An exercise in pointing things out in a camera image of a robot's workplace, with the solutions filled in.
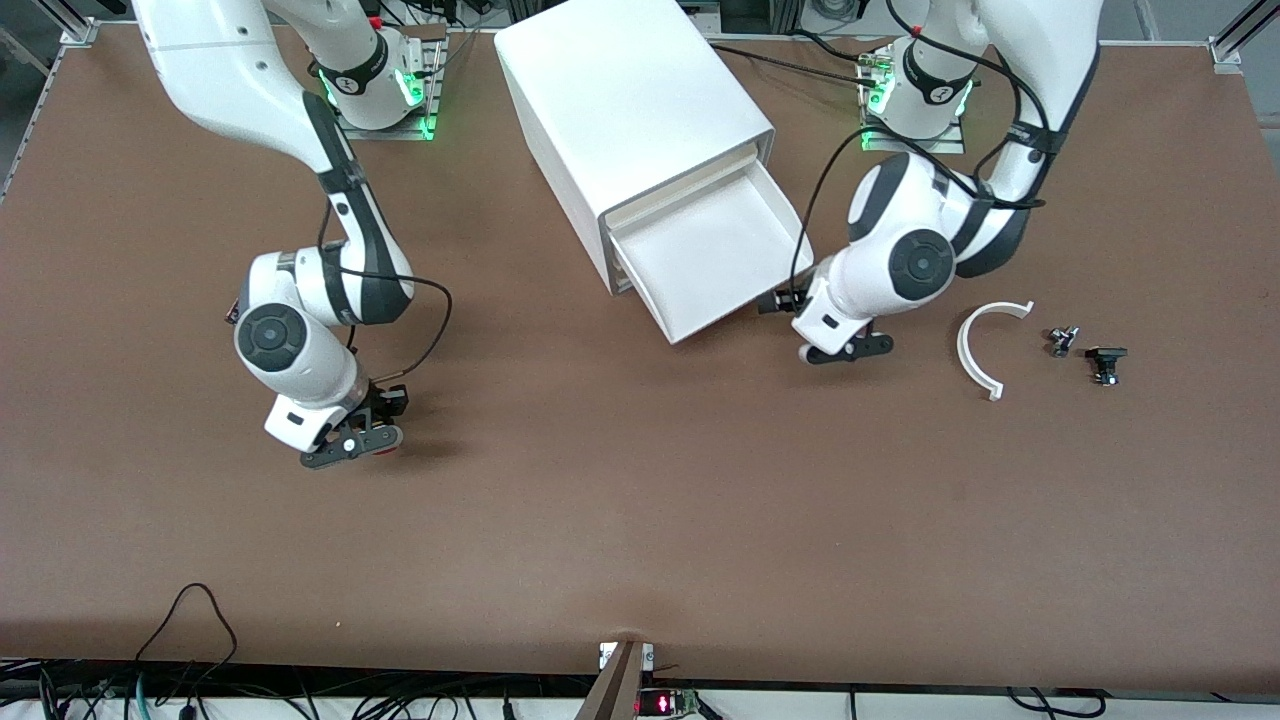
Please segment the white curved plastic bracket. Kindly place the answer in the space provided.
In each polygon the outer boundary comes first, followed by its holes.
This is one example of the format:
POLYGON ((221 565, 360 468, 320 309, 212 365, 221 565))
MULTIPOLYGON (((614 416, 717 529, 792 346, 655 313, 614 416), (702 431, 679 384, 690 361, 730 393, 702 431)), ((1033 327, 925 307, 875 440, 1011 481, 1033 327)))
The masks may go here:
POLYGON ((1034 306, 1036 302, 1033 300, 1027 301, 1025 304, 1015 304, 1007 301, 986 304, 972 311, 970 315, 966 316, 963 324, 959 327, 955 340, 957 360, 960 361, 961 368, 966 373, 969 379, 986 391, 987 398, 991 402, 1000 401, 1004 397, 1005 384, 1000 380, 996 380, 992 375, 989 375, 980 368, 972 350, 972 342, 970 342, 972 329, 980 316, 989 314, 1004 314, 1006 316, 1025 319, 1027 315, 1032 313, 1034 306))

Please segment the small black plastic part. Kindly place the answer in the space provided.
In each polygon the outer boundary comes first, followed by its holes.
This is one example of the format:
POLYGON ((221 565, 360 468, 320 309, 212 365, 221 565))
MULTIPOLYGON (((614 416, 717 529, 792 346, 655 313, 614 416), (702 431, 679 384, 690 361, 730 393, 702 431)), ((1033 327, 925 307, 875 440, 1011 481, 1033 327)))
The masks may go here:
POLYGON ((1117 364, 1129 354, 1124 347, 1092 347, 1084 351, 1084 357, 1092 363, 1094 382, 1103 387, 1119 384, 1117 364))

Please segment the aluminium frame profile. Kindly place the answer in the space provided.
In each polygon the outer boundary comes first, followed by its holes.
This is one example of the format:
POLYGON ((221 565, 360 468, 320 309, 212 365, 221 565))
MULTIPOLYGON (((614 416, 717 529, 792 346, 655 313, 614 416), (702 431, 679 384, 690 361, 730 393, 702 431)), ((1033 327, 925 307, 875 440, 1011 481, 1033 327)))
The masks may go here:
POLYGON ((45 0, 45 4, 61 27, 61 44, 83 47, 93 42, 96 26, 91 15, 81 13, 70 0, 45 0))
POLYGON ((1215 68, 1236 69, 1240 50, 1280 17, 1280 0, 1249 0, 1215 36, 1210 37, 1210 55, 1215 68))

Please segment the small red LED device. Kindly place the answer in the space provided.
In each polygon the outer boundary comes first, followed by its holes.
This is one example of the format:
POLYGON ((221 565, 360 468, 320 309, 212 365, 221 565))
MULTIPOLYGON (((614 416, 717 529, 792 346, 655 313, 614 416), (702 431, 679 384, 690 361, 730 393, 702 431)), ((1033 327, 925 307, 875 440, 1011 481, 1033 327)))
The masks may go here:
POLYGON ((646 688, 637 692, 634 711, 637 720, 681 720, 698 716, 699 703, 695 691, 646 688))

